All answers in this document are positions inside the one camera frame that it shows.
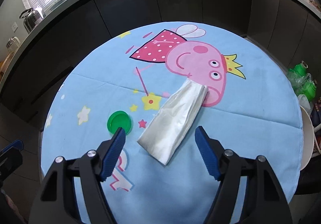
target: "blue rubber fingertip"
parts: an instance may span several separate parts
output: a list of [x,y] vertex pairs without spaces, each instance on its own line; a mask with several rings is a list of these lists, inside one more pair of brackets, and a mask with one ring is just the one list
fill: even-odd
[[219,171],[219,159],[210,147],[208,140],[198,127],[195,130],[195,142],[202,155],[208,173],[218,180],[221,176]]
[[102,171],[99,175],[102,181],[105,181],[107,177],[113,173],[118,157],[124,147],[125,140],[126,133],[124,129],[121,129],[102,160]]
[[21,140],[15,140],[14,142],[10,143],[7,147],[5,147],[0,153],[4,153],[9,150],[11,147],[16,148],[19,151],[23,150],[23,142]]

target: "round table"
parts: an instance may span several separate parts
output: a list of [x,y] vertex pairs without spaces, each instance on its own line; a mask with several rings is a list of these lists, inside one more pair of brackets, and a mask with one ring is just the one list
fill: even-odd
[[[209,92],[163,166],[137,139],[186,78],[207,85]],[[102,183],[119,224],[203,223],[219,183],[196,146],[198,125],[239,156],[265,155],[288,201],[296,190],[303,147],[298,100],[261,49],[229,31],[163,22],[125,32],[95,49],[52,103],[42,140],[43,172],[56,156],[78,158],[110,139],[106,123],[119,110],[129,114],[133,126],[113,175]],[[245,183],[242,179],[232,222],[240,217]],[[90,223],[78,178],[75,189],[81,219]]]

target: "silver bolt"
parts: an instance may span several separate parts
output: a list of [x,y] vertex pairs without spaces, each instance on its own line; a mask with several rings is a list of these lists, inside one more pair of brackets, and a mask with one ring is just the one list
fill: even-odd
[[88,157],[94,157],[96,155],[96,151],[95,150],[90,150],[89,152],[87,152],[87,156]]
[[234,154],[234,152],[232,150],[230,150],[230,149],[226,149],[224,151],[224,154],[229,157],[229,156],[232,156]]
[[265,162],[266,161],[266,158],[263,156],[263,155],[259,155],[257,157],[257,159],[260,161],[260,162]]
[[63,160],[64,160],[64,157],[58,156],[58,157],[56,157],[55,162],[56,162],[56,163],[60,163],[60,162],[62,162]]

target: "white tissue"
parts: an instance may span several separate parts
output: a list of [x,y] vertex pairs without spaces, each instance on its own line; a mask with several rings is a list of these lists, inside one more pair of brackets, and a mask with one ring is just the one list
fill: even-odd
[[207,86],[187,79],[161,107],[137,142],[166,165],[184,139],[207,94]]

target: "power socket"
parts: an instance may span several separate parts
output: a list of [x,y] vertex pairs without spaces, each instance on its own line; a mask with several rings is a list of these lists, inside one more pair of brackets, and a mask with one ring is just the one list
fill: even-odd
[[12,31],[13,31],[13,32],[16,32],[16,30],[17,30],[17,28],[18,28],[17,23],[14,22],[11,28],[12,28]]

